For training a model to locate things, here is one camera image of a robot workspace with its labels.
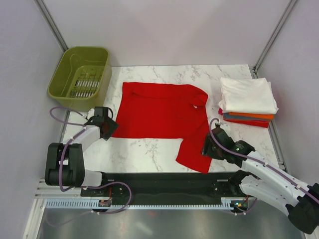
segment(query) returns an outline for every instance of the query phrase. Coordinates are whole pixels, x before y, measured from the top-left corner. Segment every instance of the gray wall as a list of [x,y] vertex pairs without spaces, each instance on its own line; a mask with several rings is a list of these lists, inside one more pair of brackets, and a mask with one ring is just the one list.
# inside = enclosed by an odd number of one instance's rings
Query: gray wall
[[[61,125],[46,88],[62,56],[33,0],[0,7],[0,237],[21,238],[48,145]],[[62,117],[64,112],[57,112]]]
[[262,65],[279,111],[275,125],[290,173],[319,183],[319,1],[299,1]]
[[112,66],[255,65],[289,0],[44,0],[69,47]]

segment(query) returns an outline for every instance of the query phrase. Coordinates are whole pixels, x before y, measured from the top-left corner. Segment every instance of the laundry basket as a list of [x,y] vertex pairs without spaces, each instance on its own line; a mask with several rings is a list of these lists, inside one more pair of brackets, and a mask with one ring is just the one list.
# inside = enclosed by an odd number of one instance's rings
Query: laundry basket
[[63,106],[88,111],[103,106],[112,69],[103,47],[68,49],[50,82],[48,94]]

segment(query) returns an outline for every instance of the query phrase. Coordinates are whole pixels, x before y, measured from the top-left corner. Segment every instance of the red folded cloth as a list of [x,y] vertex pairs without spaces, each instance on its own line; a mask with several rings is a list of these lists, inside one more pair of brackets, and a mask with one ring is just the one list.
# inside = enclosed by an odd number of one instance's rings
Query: red folded cloth
[[[220,115],[223,115],[223,110],[219,108],[218,113]],[[258,127],[263,127],[263,128],[268,128],[268,124],[270,121],[259,121],[259,120],[242,120],[242,119],[225,119],[225,121],[232,122],[232,123],[242,123],[246,125],[251,125],[251,126],[258,126]]]
[[117,138],[183,138],[176,161],[207,173],[211,158],[201,155],[209,132],[208,95],[192,85],[123,83],[116,118]]

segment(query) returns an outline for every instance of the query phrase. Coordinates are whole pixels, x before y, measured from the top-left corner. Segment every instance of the white folded cloth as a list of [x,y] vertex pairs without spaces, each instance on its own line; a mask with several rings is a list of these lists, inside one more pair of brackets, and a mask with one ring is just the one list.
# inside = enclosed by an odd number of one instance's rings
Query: white folded cloth
[[261,79],[220,78],[223,112],[270,114],[277,112],[277,103],[271,91],[271,83]]

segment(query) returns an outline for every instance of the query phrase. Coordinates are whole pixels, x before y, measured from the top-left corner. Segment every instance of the gray floor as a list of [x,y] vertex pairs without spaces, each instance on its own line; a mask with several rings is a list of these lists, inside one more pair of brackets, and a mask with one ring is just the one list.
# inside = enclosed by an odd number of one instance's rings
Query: gray floor
[[[83,210],[46,209],[52,223]],[[246,216],[221,211],[127,210],[114,215],[87,214],[59,228],[42,223],[40,239],[304,239],[288,218],[258,201]]]

